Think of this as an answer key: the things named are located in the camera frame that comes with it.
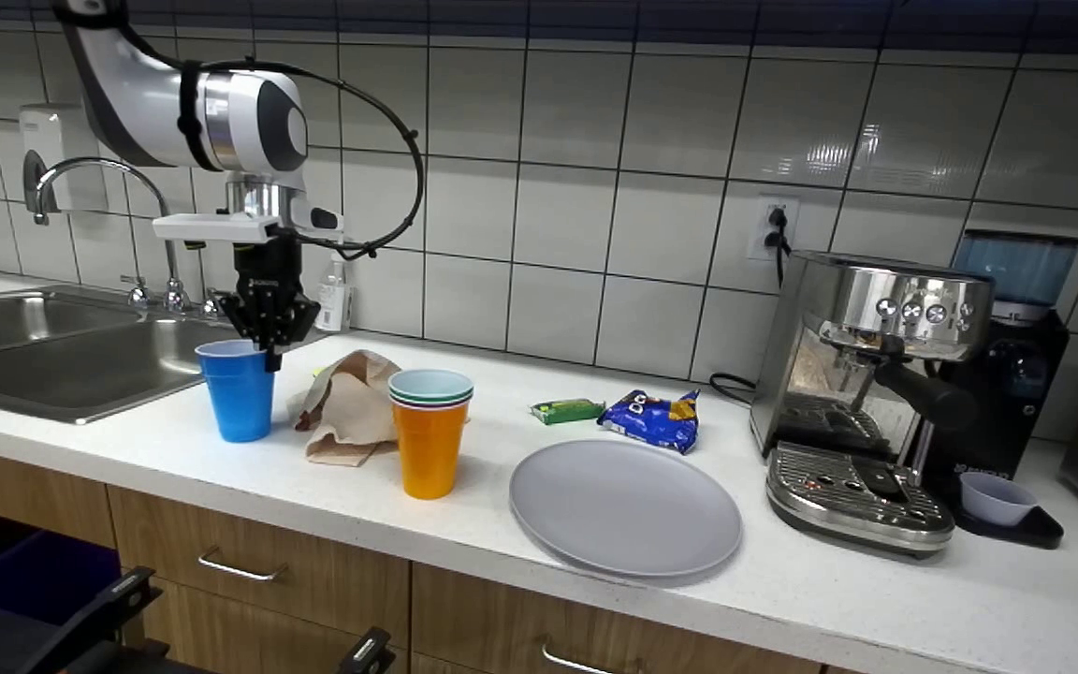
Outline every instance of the portafilter handle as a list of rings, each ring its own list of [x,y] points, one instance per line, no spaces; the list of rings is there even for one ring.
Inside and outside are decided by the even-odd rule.
[[[904,398],[926,422],[943,430],[962,430],[976,421],[976,398],[945,381],[925,376],[899,362],[875,369],[875,383]]]

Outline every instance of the blue plastic cup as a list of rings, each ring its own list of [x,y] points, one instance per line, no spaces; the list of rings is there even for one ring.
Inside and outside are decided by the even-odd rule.
[[[273,372],[265,354],[248,340],[210,342],[194,349],[210,390],[219,436],[250,443],[268,436],[273,423]]]

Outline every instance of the orange plastic cup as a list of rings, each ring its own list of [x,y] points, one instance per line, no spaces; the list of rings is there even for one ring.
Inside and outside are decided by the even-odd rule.
[[[401,485],[416,499],[438,499],[457,483],[457,456],[468,401],[450,408],[419,408],[393,401]]]

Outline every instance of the blue snack bag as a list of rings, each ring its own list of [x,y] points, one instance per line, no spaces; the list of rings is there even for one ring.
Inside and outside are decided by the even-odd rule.
[[[677,401],[650,397],[640,389],[626,394],[598,417],[598,426],[657,448],[689,453],[697,441],[697,394]]]

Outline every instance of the soap bottle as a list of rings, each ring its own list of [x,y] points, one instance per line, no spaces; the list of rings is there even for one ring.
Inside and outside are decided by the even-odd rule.
[[[318,280],[318,316],[316,328],[323,332],[344,332],[351,319],[351,290],[347,285],[344,258],[338,252],[330,255],[330,264]]]

